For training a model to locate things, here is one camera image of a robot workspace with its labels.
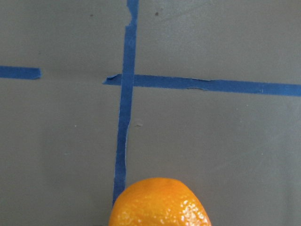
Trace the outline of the orange mandarin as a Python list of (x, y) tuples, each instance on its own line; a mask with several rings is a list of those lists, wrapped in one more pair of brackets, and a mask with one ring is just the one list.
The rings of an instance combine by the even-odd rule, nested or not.
[(148, 178), (126, 188), (116, 199), (110, 226), (210, 226), (196, 195), (181, 181)]

